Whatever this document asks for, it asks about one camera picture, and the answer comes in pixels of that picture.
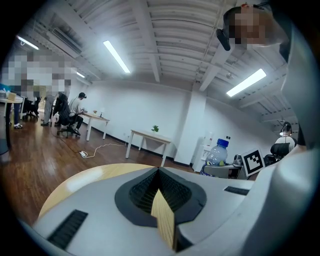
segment man in white shirt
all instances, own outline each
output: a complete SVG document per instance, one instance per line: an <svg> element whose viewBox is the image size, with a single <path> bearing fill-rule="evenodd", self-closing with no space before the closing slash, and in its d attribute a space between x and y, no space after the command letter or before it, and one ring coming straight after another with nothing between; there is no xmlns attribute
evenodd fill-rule
<svg viewBox="0 0 320 256"><path fill-rule="evenodd" d="M81 101L83 99L86 99L87 96L85 95L84 92L80 92L79 93L79 96L75 99L73 99L69 105L69 109L70 109L70 114L69 114L69 117L70 117L70 120L74 120L76 118L76 114L81 114L84 109L81 108ZM81 116L77 116L76 118L76 121L77 121L77 125L76 125L76 128L74 129L79 135L79 128L83 122L83 118Z"/></svg>
<svg viewBox="0 0 320 256"><path fill-rule="evenodd" d="M282 136L278 138L275 144L289 143L289 152L294 149L297 144L297 141L290 137L292 134L291 124L289 122L284 122L282 127Z"/></svg>

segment ceiling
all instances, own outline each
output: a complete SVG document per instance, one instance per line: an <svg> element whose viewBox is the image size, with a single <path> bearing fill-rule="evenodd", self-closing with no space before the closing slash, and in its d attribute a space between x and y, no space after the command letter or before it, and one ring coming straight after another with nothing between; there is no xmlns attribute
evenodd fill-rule
<svg viewBox="0 0 320 256"><path fill-rule="evenodd" d="M257 113L275 131L283 119L295 124L280 91L286 63L279 46L221 49L216 29L223 27L223 14L239 4L239 0L56 0L39 11L23 33L31 42L69 58L88 81L136 75L142 80L152 76L160 84L179 79L186 89L199 84L209 97ZM57 44L52 38L57 32L68 38L76 53ZM106 40L131 74L125 74L105 48ZM264 79L231 99L226 96L258 69L267 74Z"/></svg>

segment wooden floor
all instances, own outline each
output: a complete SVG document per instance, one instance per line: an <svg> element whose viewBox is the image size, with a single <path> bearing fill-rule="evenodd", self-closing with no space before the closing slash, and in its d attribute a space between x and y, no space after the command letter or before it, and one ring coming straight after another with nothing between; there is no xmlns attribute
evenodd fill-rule
<svg viewBox="0 0 320 256"><path fill-rule="evenodd" d="M86 169L117 163L137 163L159 166L162 158L145 151L131 148L130 157L125 158L126 146L105 146L99 148L95 157L84 159L81 150L89 156L101 145L121 142L92 129L90 141L86 141L87 125L79 130L80 137L54 137L57 129L40 126L38 122L22 122L23 129L10 131L12 148L8 154L8 162L2 165L0 178L7 197L16 212L17 217L32 225L38 217L42 205L51 192L69 177ZM190 167L174 164L167 159L165 167L174 167L183 171L193 172Z"/></svg>

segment air conditioner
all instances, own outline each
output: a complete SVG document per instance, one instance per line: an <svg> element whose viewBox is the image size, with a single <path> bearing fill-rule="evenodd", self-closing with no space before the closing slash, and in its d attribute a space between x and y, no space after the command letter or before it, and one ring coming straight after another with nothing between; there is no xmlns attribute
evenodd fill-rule
<svg viewBox="0 0 320 256"><path fill-rule="evenodd" d="M81 47L66 34L64 34L60 29L55 28L51 32L48 31L46 35L49 37L50 42L55 44L74 59L81 54Z"/></svg>

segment wooden panel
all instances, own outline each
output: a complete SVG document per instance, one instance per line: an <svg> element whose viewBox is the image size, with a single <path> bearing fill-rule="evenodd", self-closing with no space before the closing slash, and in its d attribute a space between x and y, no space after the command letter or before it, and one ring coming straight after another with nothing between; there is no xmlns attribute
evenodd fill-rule
<svg viewBox="0 0 320 256"><path fill-rule="evenodd" d="M70 136L67 139L61 135L59 139L54 137L57 128L40 126L40 118L38 122L30 119L23 121L22 129L11 127L12 148L6 156L8 162L2 165L0 172L3 189L13 210L17 217L29 225L38 218L43 204L55 188L81 171L118 163L157 166L162 159L161 156L134 147L131 147L130 157L126 159L125 146L101 147L95 157L82 158L77 152L86 151L92 156L101 145L122 143L108 136L103 140L102 134L94 129L91 130L90 141L86 141L85 124L79 129L82 136ZM193 172L191 167L174 164L168 158L164 166Z"/></svg>

